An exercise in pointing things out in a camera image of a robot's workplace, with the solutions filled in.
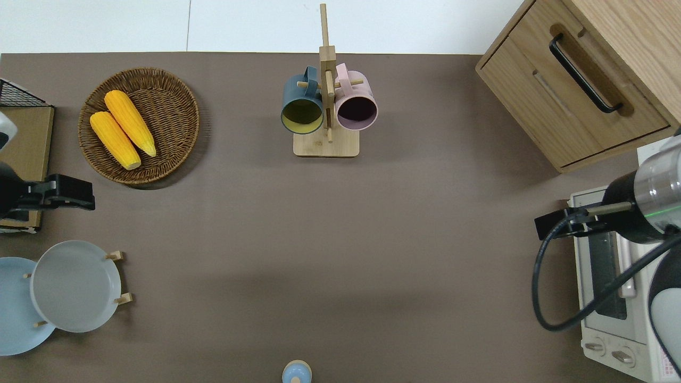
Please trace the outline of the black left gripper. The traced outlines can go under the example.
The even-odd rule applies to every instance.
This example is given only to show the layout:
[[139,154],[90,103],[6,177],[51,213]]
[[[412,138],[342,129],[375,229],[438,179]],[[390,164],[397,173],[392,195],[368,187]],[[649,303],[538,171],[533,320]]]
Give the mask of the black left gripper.
[[48,210],[48,206],[95,210],[92,182],[63,174],[50,174],[44,181],[24,181],[7,163],[1,163],[2,220],[26,221],[29,211]]

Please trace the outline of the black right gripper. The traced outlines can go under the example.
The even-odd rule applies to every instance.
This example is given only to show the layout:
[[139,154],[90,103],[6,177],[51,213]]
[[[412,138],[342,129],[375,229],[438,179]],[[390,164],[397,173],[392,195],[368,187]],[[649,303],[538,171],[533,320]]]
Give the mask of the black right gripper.
[[[574,212],[574,209],[559,209],[535,218],[535,230],[538,240],[544,240],[550,231],[564,218]],[[568,221],[557,231],[560,237],[590,237],[608,232],[608,226],[598,216],[580,215]]]

